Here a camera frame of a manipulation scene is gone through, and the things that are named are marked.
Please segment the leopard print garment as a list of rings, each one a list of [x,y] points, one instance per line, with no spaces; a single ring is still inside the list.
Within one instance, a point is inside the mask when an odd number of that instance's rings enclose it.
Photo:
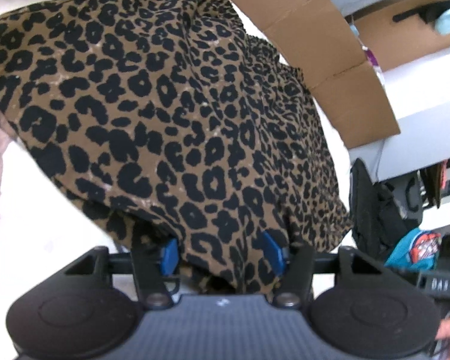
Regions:
[[[263,250],[352,223],[302,73],[229,0],[51,0],[0,16],[0,114],[125,247],[178,242],[200,288],[268,293]]]

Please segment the black folded clothes pile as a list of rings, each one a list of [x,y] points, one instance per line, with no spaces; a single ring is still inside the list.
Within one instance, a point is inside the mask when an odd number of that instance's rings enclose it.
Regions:
[[[350,171],[349,208],[357,248],[385,262],[423,220],[420,187],[416,172],[373,182],[364,161],[356,159]]]

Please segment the white cartoon bed sheet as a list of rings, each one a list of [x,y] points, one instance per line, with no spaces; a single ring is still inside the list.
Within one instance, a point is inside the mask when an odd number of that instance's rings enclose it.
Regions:
[[[31,285],[113,241],[40,171],[0,116],[0,281]]]

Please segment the teal printed bag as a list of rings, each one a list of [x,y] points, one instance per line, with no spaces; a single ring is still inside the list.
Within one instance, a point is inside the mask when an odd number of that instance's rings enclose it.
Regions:
[[[397,243],[385,262],[385,267],[412,272],[432,270],[441,247],[441,235],[416,228]]]

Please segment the brown cardboard sheet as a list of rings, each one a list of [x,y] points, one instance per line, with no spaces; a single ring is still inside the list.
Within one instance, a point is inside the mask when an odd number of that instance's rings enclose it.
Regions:
[[[232,0],[289,65],[300,68],[349,149],[398,135],[385,90],[331,0]]]

